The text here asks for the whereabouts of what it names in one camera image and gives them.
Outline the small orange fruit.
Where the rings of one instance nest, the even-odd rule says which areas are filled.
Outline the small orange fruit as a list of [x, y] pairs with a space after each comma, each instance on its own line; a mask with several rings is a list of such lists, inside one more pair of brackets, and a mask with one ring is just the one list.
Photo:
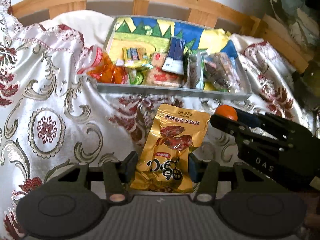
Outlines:
[[238, 120], [238, 114], [236, 110], [229, 105], [220, 105], [219, 107], [216, 108], [215, 114], [231, 119], [233, 121]]

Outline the gold snack packet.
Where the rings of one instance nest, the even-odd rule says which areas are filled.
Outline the gold snack packet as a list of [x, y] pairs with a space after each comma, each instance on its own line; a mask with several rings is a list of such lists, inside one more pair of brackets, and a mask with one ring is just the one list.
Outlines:
[[130, 188], [137, 191], [191, 193], [188, 158], [201, 146], [210, 114], [162, 104], [156, 113]]

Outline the brown granola bar packet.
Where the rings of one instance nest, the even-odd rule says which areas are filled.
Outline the brown granola bar packet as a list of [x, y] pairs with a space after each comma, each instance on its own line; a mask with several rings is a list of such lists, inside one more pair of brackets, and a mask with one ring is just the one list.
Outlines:
[[216, 90], [228, 93], [242, 92], [240, 77], [226, 53], [206, 55], [203, 62], [204, 76]]

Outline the clear packet dark dried snack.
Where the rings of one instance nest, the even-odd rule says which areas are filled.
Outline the clear packet dark dried snack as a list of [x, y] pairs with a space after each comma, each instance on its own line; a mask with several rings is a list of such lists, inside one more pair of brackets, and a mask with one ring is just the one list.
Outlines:
[[204, 89], [204, 64], [199, 50], [187, 53], [184, 60], [185, 81], [183, 88]]

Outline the dark blue snack packet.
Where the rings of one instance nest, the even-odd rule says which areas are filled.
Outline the dark blue snack packet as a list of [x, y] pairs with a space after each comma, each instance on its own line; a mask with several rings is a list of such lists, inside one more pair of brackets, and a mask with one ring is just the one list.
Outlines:
[[183, 55], [185, 40], [179, 37], [172, 37], [162, 70], [165, 72], [184, 75]]

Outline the rice cracker packet red print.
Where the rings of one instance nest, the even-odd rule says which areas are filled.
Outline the rice cracker packet red print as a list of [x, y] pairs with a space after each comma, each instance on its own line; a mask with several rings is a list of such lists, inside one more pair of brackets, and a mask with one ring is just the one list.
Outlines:
[[151, 56], [152, 68], [146, 72], [144, 84], [149, 86], [181, 87], [183, 77], [162, 70], [166, 53], [155, 52]]

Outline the orange candy bag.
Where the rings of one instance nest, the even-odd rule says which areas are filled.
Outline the orange candy bag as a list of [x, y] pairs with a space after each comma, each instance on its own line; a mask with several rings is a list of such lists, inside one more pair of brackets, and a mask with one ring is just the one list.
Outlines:
[[84, 64], [76, 73], [78, 75], [88, 75], [99, 83], [112, 83], [118, 85], [127, 85], [130, 83], [129, 74], [125, 67], [115, 65], [108, 53], [99, 46], [91, 46], [89, 52], [89, 63]]

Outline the yellow green snack box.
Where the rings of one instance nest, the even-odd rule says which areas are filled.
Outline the yellow green snack box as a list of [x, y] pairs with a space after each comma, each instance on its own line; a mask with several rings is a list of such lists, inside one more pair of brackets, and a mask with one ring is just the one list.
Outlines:
[[124, 47], [124, 66], [128, 68], [139, 68], [149, 63], [149, 56], [144, 47]]

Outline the green white snack packet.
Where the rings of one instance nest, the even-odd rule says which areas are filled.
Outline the green white snack packet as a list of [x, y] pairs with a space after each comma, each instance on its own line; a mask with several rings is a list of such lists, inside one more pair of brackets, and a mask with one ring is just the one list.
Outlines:
[[129, 69], [129, 81], [131, 85], [141, 85], [144, 82], [144, 77], [147, 73], [146, 67]]

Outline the white floral bedspread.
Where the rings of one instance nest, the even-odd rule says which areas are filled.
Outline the white floral bedspread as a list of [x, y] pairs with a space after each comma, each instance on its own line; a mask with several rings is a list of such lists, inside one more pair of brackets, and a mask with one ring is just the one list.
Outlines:
[[141, 151], [163, 103], [212, 113], [217, 99], [101, 94], [76, 72], [89, 63], [82, 33], [64, 24], [24, 27], [1, 0], [1, 239], [24, 236], [18, 200], [79, 162]]

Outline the grey tray with dinosaur drawing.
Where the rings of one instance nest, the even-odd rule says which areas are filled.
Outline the grey tray with dinosaur drawing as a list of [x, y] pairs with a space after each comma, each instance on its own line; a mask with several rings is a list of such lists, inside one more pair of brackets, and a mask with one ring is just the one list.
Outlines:
[[104, 48], [118, 70], [98, 76], [101, 93], [245, 100], [252, 94], [229, 33], [166, 18], [119, 16]]

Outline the pile of clothes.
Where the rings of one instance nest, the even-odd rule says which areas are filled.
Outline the pile of clothes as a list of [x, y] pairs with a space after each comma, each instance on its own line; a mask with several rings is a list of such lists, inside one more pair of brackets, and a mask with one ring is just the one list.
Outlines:
[[274, 15], [303, 52], [311, 55], [302, 74], [293, 74], [294, 95], [309, 110], [319, 109], [319, 0], [270, 0]]

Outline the cream pillow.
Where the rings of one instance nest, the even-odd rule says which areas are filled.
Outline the cream pillow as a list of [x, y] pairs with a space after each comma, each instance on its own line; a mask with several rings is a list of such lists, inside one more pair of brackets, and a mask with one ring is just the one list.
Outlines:
[[42, 21], [41, 24], [49, 29], [53, 26], [64, 24], [84, 37], [84, 46], [89, 48], [93, 45], [104, 48], [107, 34], [114, 22], [114, 17], [104, 15], [92, 10], [78, 10], [65, 12], [51, 20]]

